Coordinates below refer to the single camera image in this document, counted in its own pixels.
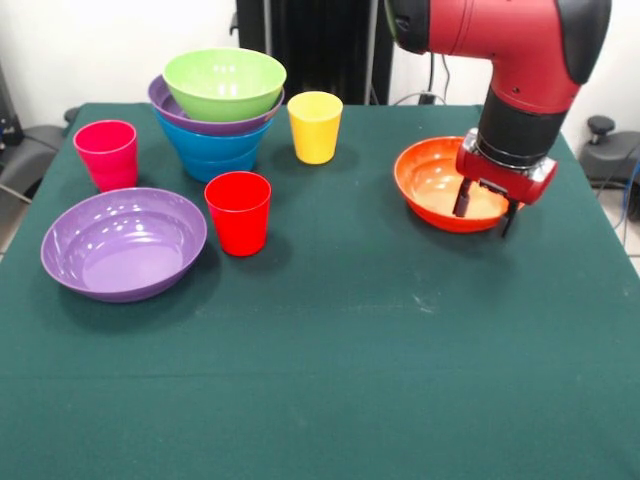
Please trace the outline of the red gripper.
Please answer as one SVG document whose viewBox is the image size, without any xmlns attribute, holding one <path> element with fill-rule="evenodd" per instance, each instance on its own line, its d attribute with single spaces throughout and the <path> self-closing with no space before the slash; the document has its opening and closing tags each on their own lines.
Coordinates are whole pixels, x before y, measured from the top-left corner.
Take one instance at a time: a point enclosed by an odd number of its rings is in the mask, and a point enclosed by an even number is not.
<svg viewBox="0 0 640 480">
<path fill-rule="evenodd" d="M 473 182 L 508 200 L 505 213 L 499 220 L 499 234 L 505 238 L 513 224 L 520 204 L 532 205 L 544 194 L 558 169 L 558 162 L 548 157 L 532 167 L 516 169 L 490 159 L 479 149 L 477 128 L 464 136 L 456 156 L 456 170 L 463 177 L 453 208 L 456 217 L 465 217 Z"/>
</svg>

